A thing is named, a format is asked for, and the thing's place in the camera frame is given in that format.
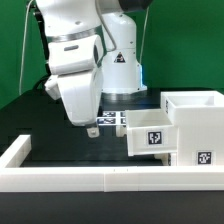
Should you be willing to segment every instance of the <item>black cable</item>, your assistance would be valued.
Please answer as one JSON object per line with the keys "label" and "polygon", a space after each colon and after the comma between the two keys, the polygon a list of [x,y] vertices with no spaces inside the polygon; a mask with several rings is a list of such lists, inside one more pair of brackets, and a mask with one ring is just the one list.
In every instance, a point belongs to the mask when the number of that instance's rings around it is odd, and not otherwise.
{"label": "black cable", "polygon": [[45,57],[45,68],[46,68],[46,72],[47,74],[51,75],[51,71],[48,65],[48,60],[49,60],[49,48],[48,48],[48,40],[47,37],[45,35],[45,23],[44,23],[44,18],[40,12],[40,10],[38,9],[38,7],[36,7],[35,12],[34,12],[34,16],[37,20],[37,24],[39,27],[39,31],[40,31],[40,37],[41,37],[41,41],[42,41],[42,46],[43,46],[43,50],[44,50],[44,57]]}
{"label": "black cable", "polygon": [[44,75],[39,81],[36,82],[36,84],[33,86],[33,90],[37,90],[40,85],[42,85],[42,89],[44,89],[44,84],[49,79],[49,75]]}

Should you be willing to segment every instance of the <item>black panel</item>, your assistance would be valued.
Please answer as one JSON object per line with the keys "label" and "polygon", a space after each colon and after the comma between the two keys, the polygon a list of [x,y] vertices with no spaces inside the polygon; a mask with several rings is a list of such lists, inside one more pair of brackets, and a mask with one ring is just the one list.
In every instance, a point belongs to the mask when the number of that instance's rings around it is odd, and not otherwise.
{"label": "black panel", "polygon": [[153,0],[119,0],[124,12],[140,11],[146,9]]}

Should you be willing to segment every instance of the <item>white box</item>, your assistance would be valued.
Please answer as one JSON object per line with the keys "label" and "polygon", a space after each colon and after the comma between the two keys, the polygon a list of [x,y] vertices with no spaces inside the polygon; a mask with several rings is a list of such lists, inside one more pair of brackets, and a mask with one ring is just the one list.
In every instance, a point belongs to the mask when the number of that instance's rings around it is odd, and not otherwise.
{"label": "white box", "polygon": [[161,109],[126,111],[128,155],[177,151],[177,128]]}
{"label": "white box", "polygon": [[173,125],[224,124],[224,96],[216,91],[162,92],[160,106]]}

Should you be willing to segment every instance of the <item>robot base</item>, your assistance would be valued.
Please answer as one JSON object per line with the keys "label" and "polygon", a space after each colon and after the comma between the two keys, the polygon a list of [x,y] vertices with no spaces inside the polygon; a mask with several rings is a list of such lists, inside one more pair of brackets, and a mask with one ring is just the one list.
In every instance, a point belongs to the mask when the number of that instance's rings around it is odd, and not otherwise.
{"label": "robot base", "polygon": [[139,92],[131,94],[118,94],[118,93],[102,93],[102,98],[111,101],[133,100],[140,97],[147,96],[147,89],[140,90]]}

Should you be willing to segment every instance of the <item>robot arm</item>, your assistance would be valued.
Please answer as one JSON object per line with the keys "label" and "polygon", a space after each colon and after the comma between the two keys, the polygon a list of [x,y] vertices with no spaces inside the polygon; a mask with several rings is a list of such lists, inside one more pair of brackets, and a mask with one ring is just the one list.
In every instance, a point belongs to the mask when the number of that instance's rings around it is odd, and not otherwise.
{"label": "robot arm", "polygon": [[102,14],[142,10],[152,0],[36,0],[45,22],[52,76],[46,91],[62,98],[72,124],[98,137],[96,117],[103,88]]}

